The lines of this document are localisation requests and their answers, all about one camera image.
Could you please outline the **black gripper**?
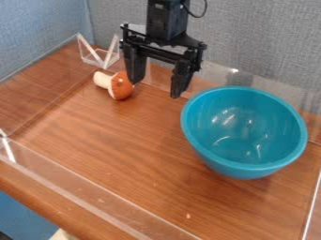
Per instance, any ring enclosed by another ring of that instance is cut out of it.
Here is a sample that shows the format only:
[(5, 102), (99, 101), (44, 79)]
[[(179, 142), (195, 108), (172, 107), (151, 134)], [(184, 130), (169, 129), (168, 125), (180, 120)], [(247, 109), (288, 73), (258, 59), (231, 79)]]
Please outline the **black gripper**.
[(123, 30), (120, 46), (129, 82), (136, 84), (143, 80), (148, 57), (173, 64), (169, 97), (179, 98), (187, 90), (191, 73), (200, 69), (207, 44), (190, 37), (186, 32), (171, 39), (161, 39), (145, 33), (144, 25), (124, 22), (120, 29)]

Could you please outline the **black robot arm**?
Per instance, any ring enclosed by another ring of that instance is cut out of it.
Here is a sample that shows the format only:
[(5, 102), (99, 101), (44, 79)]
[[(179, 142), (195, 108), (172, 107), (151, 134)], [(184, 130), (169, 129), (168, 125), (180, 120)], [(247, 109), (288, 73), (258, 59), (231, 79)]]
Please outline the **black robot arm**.
[(120, 48), (132, 84), (145, 77), (147, 58), (173, 64), (169, 96), (179, 98), (187, 90), (192, 74), (200, 70), (207, 45), (187, 35), (191, 0), (148, 0), (147, 23), (120, 25)]

